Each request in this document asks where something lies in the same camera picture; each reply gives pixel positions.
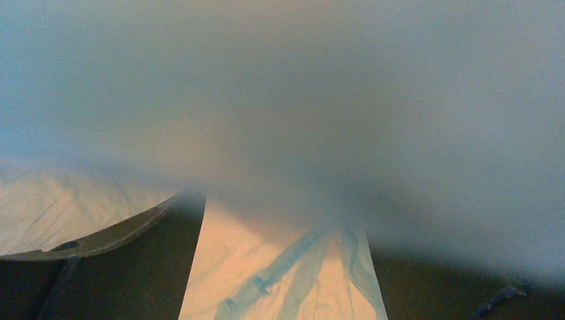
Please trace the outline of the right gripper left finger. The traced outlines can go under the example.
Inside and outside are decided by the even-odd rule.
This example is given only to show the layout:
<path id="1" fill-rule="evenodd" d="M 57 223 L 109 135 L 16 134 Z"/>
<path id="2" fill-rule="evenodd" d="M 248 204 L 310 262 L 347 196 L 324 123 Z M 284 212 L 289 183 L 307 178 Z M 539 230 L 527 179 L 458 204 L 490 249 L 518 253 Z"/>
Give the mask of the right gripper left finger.
<path id="1" fill-rule="evenodd" d="M 49 251 L 1 257 L 2 319 L 177 319 L 205 212 L 179 193 Z"/>

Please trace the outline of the blue plastic trash bag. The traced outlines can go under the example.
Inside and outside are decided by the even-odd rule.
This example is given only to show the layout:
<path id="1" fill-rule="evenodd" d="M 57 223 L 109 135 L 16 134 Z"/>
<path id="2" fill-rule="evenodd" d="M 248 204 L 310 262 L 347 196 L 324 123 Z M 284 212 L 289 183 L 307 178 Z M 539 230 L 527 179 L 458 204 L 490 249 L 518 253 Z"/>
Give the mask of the blue plastic trash bag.
<path id="1" fill-rule="evenodd" d="M 389 319 L 371 247 L 564 287 L 564 2 L 2 1 L 1 254 L 184 189 L 179 319 Z"/>

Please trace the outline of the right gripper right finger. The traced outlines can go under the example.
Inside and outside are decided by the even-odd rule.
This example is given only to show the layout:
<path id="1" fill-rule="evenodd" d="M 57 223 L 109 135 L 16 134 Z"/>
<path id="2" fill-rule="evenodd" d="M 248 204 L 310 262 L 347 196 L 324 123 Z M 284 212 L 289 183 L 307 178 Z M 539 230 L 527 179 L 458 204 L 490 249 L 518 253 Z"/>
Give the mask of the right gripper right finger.
<path id="1" fill-rule="evenodd" d="M 370 255 L 389 319 L 563 319 L 564 287 L 394 255 Z"/>

